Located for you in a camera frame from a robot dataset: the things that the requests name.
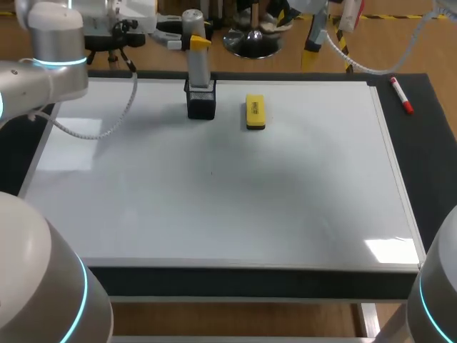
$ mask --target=wooden floor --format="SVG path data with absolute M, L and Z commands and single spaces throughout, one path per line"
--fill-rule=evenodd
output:
M 367 0 L 365 14 L 424 14 L 431 0 Z M 333 14 L 341 13 L 332 6 Z M 348 50 L 356 60 L 372 68 L 388 68 L 402 55 L 416 27 L 415 19 L 361 20 L 353 34 L 344 34 Z M 296 21 L 293 30 L 284 34 L 283 51 L 270 59 L 249 61 L 230 55 L 221 45 L 221 35 L 211 48 L 213 71 L 237 72 L 308 72 L 343 73 L 344 63 L 325 45 L 318 59 L 302 66 L 301 55 L 311 25 L 310 20 Z M 332 25 L 328 31 L 336 41 Z M 0 60 L 17 60 L 31 56 L 30 41 L 14 19 L 0 18 L 2 36 Z M 402 68 L 405 73 L 427 73 L 443 106 L 448 122 L 457 134 L 457 44 L 456 28 L 446 20 L 429 23 Z M 186 70 L 185 57 L 170 52 L 152 41 L 127 54 L 139 69 Z M 99 54 L 91 68 L 106 69 L 106 56 Z M 398 305 L 379 304 L 381 325 Z M 115 334 L 152 335 L 242 335 L 354 337 L 358 327 L 349 304 L 115 304 Z

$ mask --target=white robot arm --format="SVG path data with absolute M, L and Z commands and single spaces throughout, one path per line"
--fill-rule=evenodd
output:
M 86 93 L 83 20 L 78 11 L 39 2 L 22 21 L 32 38 L 31 64 L 0 61 L 0 119 Z

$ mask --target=red marker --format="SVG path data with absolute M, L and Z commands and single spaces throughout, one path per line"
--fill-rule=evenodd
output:
M 406 97 L 405 93 L 401 89 L 400 84 L 397 81 L 397 78 L 396 77 L 392 77 L 391 78 L 391 83 L 392 83 L 392 86 L 395 88 L 395 90 L 396 90 L 396 92 L 398 94 L 398 97 L 400 98 L 401 102 L 403 103 L 403 107 L 405 108 L 406 113 L 407 114 L 414 114 L 414 109 L 411 106 L 411 103 L 408 101 L 408 98 Z

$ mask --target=white cable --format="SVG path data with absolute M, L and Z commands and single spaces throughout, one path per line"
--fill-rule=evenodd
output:
M 45 120 L 47 121 L 50 121 L 53 125 L 55 125 L 58 129 L 62 130 L 63 132 L 65 132 L 66 134 L 69 134 L 70 136 L 73 136 L 73 137 L 76 137 L 76 138 L 80 138 L 80 139 L 86 139 L 86 140 L 92 140 L 92 141 L 97 141 L 97 140 L 100 140 L 100 139 L 103 139 L 107 136 L 109 136 L 110 134 L 112 134 L 113 132 L 115 132 L 122 124 L 122 122 L 124 121 L 124 119 L 126 118 L 126 115 L 128 114 L 128 112 L 130 111 L 130 108 L 131 108 L 131 105 L 134 103 L 134 100 L 135 100 L 135 96 L 136 96 L 136 91 L 138 89 L 138 74 L 137 73 L 132 73 L 133 74 L 133 81 L 134 81 L 134 87 L 132 89 L 132 92 L 131 92 L 131 95 L 130 95 L 130 98 L 129 98 L 129 102 L 127 102 L 127 106 L 126 108 L 124 109 L 124 111 L 122 112 L 121 116 L 118 118 L 118 120 L 116 121 L 116 123 L 108 130 L 108 131 L 105 131 L 103 134 L 100 134 L 100 135 L 90 135 L 90 134 L 80 134 L 78 132 L 75 132 L 75 131 L 72 131 L 70 130 L 68 127 L 60 124 L 57 120 L 55 119 L 52 119 L 50 116 L 44 114 L 42 112 L 42 110 L 49 104 L 46 104 L 44 106 L 42 106 L 42 108 L 36 112 L 36 113 L 33 113 L 33 116 L 39 116 L 41 118 L 44 118 Z M 50 91 L 50 94 L 52 94 L 54 88 L 51 87 L 51 91 Z M 12 119 L 15 119 L 15 118 L 18 118 L 20 116 L 24 116 L 24 115 L 27 115 L 29 116 L 30 114 L 18 114 L 16 116 L 12 116 L 12 117 L 9 117 L 8 119 L 4 120 L 4 122 L 1 122 L 0 121 L 0 129 L 2 128 L 3 125 L 5 125 L 8 121 L 12 120 Z
M 448 16 L 450 14 L 449 11 L 446 11 L 444 9 L 440 9 L 439 11 L 439 14 L 445 14 L 446 16 Z M 369 73 L 369 74 L 374 74 L 374 75 L 386 75 L 386 74 L 392 74 L 393 72 L 395 72 L 398 68 L 400 68 L 403 63 L 405 63 L 405 60 L 406 58 L 408 57 L 408 55 L 411 53 L 411 50 L 413 49 L 413 46 L 414 44 L 416 43 L 417 41 L 417 38 L 419 36 L 419 34 L 421 33 L 421 30 L 423 28 L 423 26 L 426 24 L 427 21 L 431 20 L 432 18 L 435 18 L 436 17 L 436 12 L 432 11 L 430 13 L 427 13 L 425 16 L 423 16 L 421 22 L 418 24 L 418 26 L 416 27 L 416 30 L 414 30 L 414 33 L 413 33 L 413 36 L 411 37 L 411 40 L 409 41 L 409 45 L 408 47 L 406 48 L 406 51 L 405 53 L 403 54 L 403 56 L 400 58 L 400 61 L 398 61 L 398 63 L 393 66 L 392 68 L 390 69 L 386 69 L 386 70 L 376 70 L 376 69 L 370 69 L 370 68 L 367 68 L 365 66 L 362 66 L 361 64 L 355 62 L 351 57 L 349 56 L 346 56 L 335 44 L 334 42 L 331 40 L 330 38 L 330 35 L 328 34 L 327 32 L 327 41 L 330 43 L 330 46 L 332 47 L 332 49 L 342 58 L 344 59 L 345 62 L 347 62 L 348 64 L 352 64 L 354 67 L 356 67 L 357 69 L 361 70 L 361 71 L 364 71 L 366 73 Z

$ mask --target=whiteboard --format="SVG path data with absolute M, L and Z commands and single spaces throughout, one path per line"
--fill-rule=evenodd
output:
M 128 79 L 91 79 L 54 115 L 108 129 Z M 218 81 L 216 118 L 184 81 L 142 79 L 103 141 L 53 128 L 28 175 L 38 207 L 91 267 L 417 271 L 425 253 L 376 93 L 364 82 Z M 246 95 L 265 97 L 248 131 Z

